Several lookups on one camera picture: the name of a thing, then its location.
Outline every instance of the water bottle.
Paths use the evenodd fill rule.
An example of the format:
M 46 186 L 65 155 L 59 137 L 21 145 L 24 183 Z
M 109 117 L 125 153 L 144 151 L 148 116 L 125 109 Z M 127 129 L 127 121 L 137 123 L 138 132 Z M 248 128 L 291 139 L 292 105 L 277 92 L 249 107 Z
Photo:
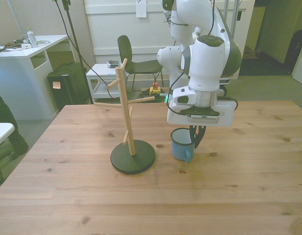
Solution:
M 27 29 L 28 29 L 27 34 L 32 47 L 38 47 L 37 40 L 35 39 L 34 33 L 31 31 L 31 28 L 27 28 Z

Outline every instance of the electronic device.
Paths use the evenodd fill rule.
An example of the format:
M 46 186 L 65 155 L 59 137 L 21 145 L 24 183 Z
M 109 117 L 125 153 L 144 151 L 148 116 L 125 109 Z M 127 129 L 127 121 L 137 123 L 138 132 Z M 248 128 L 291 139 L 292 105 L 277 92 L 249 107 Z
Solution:
M 30 48 L 32 48 L 32 45 L 30 43 L 22 43 L 22 48 L 23 49 L 30 49 Z
M 109 68 L 116 68 L 119 66 L 119 63 L 116 60 L 108 60 L 106 64 Z

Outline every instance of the person's leg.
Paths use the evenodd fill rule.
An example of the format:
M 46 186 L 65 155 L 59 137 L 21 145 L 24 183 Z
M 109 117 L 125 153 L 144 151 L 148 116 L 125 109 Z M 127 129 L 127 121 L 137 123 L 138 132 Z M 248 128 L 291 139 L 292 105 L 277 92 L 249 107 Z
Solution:
M 0 122 L 12 123 L 15 127 L 14 132 L 8 137 L 9 141 L 14 147 L 15 157 L 24 154 L 28 151 L 29 146 L 24 138 L 18 132 L 17 122 L 11 113 L 9 107 L 5 104 L 3 99 L 0 97 Z

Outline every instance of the white desk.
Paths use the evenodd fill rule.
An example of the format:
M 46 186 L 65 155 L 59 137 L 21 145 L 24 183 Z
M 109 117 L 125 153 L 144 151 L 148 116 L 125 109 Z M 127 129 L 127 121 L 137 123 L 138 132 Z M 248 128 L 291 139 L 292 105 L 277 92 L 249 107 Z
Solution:
M 0 143 L 2 143 L 10 134 L 13 133 L 15 127 L 11 123 L 0 123 Z
M 109 68 L 107 64 L 95 64 L 93 65 L 92 69 L 107 84 L 113 82 L 116 79 L 115 68 Z M 95 102 L 95 99 L 99 99 L 99 98 L 110 98 L 106 89 L 106 85 L 92 70 L 89 70 L 86 75 L 87 75 L 88 85 L 90 88 L 93 102 Z M 91 80 L 96 80 L 97 84 L 95 85 L 95 87 L 93 87 Z M 113 87 L 112 89 L 109 90 L 109 92 L 113 98 L 120 97 L 118 86 Z
M 0 52 L 0 96 L 16 120 L 53 119 L 57 106 L 47 75 L 53 71 L 48 53 L 72 51 L 67 35 L 36 36 L 50 41 L 37 48 Z

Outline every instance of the black box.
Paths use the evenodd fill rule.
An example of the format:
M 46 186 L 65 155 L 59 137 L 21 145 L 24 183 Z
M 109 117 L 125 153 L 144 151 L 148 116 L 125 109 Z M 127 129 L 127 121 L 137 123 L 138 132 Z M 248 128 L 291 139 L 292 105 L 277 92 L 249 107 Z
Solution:
M 88 84 L 79 62 L 63 64 L 47 78 L 60 111 L 65 105 L 88 103 Z

